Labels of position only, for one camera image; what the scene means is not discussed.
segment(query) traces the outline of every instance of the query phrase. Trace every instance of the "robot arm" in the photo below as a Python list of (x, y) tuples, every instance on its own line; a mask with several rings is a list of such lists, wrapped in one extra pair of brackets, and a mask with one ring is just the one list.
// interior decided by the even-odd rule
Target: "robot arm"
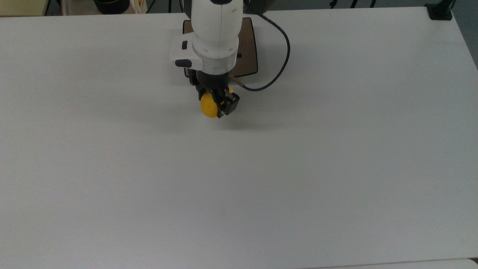
[(194, 32), (175, 37), (171, 46), (171, 64), (191, 70), (199, 99), (210, 94), (219, 118), (234, 111), (239, 101), (229, 91), (228, 73), (236, 64), (242, 10), (242, 0), (192, 0)]

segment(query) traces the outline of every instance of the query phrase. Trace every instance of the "white table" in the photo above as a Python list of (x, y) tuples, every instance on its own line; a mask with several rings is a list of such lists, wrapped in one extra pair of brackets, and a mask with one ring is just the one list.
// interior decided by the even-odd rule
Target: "white table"
[[(290, 64), (203, 116), (183, 14), (0, 19), (0, 265), (296, 269), (478, 256), (478, 72), (425, 8), (274, 11)], [(253, 17), (259, 86), (285, 55)]]

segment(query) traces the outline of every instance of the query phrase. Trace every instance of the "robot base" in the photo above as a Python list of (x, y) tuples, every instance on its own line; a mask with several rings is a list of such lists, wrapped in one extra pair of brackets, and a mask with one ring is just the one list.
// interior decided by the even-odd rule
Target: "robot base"
[[(191, 21), (184, 21), (183, 34), (191, 33), (193, 28)], [(244, 77), (257, 73), (257, 47), (254, 28), (251, 18), (242, 19), (242, 28), (239, 33), (239, 48), (236, 65), (231, 70), (231, 75), (235, 77)], [(185, 68), (186, 77), (189, 77), (189, 70)]]

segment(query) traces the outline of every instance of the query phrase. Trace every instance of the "yellow ball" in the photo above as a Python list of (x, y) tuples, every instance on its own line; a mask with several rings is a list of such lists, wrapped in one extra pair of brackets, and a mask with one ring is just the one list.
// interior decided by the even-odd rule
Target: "yellow ball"
[[(229, 92), (234, 92), (231, 87), (229, 87)], [(201, 111), (209, 118), (217, 117), (217, 105), (212, 99), (212, 94), (208, 91), (206, 91), (201, 97)]]

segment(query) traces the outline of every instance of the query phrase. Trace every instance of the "black button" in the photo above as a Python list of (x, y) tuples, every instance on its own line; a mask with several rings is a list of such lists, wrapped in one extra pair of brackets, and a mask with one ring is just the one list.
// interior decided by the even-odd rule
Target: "black button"
[(174, 63), (176, 64), (177, 67), (191, 68), (191, 66), (193, 66), (193, 63), (191, 62), (191, 60), (188, 60), (188, 59), (176, 60)]

